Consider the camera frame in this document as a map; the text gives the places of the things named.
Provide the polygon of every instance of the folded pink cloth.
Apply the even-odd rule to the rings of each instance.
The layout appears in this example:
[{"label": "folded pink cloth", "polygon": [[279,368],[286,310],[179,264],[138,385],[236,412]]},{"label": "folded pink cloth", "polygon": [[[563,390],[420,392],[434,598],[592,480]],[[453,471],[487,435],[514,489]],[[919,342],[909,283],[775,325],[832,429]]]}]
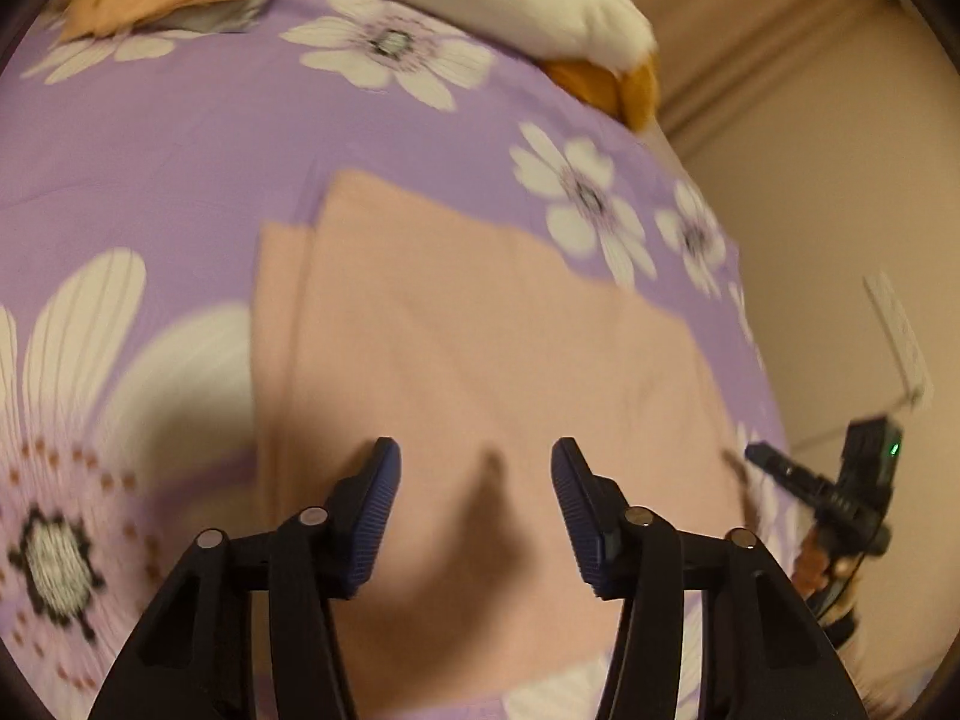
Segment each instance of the folded pink cloth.
[{"label": "folded pink cloth", "polygon": [[403,474],[373,572],[336,610],[364,715],[488,696],[613,644],[550,448],[678,528],[742,524],[736,445],[685,324],[573,274],[530,234],[343,172],[315,230],[262,233],[253,309],[261,493],[323,501],[377,436]]}]

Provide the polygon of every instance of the white power strip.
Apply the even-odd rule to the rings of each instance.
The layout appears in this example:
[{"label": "white power strip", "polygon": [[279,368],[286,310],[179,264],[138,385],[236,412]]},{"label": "white power strip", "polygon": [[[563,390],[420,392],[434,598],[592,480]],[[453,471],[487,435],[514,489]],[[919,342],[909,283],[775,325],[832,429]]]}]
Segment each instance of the white power strip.
[{"label": "white power strip", "polygon": [[890,277],[884,272],[864,276],[863,284],[894,350],[896,364],[906,388],[905,402],[909,403],[913,410],[929,408],[933,400],[930,370],[926,366],[910,320],[906,317],[904,305],[894,293]]}]

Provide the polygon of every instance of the floral bedsheet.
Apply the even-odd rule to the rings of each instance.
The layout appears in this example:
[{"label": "floral bedsheet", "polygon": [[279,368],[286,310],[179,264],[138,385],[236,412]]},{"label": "floral bedsheet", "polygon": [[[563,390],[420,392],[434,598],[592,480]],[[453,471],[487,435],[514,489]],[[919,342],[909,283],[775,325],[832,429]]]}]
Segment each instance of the floral bedsheet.
[{"label": "floral bedsheet", "polygon": [[[736,246],[699,191],[525,60],[384,0],[275,0],[248,34],[54,40],[32,30],[0,79],[0,635],[59,720],[86,717],[194,533],[258,529],[257,231],[315,218],[340,167],[531,231],[683,317],[741,440],[784,443]],[[790,560],[793,507],[752,493]],[[691,597],[680,718],[699,614]],[[421,714],[584,720],[605,669]]]}]

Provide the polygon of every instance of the black handheld device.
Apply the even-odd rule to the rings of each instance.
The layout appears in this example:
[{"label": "black handheld device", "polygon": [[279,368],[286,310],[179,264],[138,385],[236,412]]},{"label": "black handheld device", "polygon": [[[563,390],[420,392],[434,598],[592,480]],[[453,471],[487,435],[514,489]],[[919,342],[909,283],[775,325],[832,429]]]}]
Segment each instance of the black handheld device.
[{"label": "black handheld device", "polygon": [[[893,497],[896,463],[904,431],[889,416],[853,421],[844,441],[836,482],[792,461],[766,442],[747,447],[747,460],[807,504],[818,525],[819,545],[833,564],[840,557],[879,557],[890,547],[891,532],[883,521]],[[843,592],[848,579],[833,579],[808,599],[815,616]]]}]

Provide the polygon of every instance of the silver screw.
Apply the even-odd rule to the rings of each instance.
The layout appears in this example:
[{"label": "silver screw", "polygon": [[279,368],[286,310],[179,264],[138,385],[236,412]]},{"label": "silver screw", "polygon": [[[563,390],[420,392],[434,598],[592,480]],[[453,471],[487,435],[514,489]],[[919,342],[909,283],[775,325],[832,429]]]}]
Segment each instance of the silver screw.
[{"label": "silver screw", "polygon": [[200,536],[197,536],[197,546],[200,549],[213,549],[213,547],[219,546],[223,540],[224,535],[220,531],[216,528],[210,528],[210,530],[203,531]]},{"label": "silver screw", "polygon": [[309,509],[304,509],[301,512],[301,524],[307,527],[323,525],[328,517],[329,514],[326,513],[326,509],[322,509],[319,506],[311,506]]},{"label": "silver screw", "polygon": [[631,525],[654,524],[654,512],[651,512],[650,509],[645,509],[645,507],[642,506],[631,506],[630,509],[627,509],[626,512],[623,512],[623,517]]},{"label": "silver screw", "polygon": [[727,538],[741,549],[752,549],[757,546],[757,537],[746,528],[734,528],[727,533]]}]

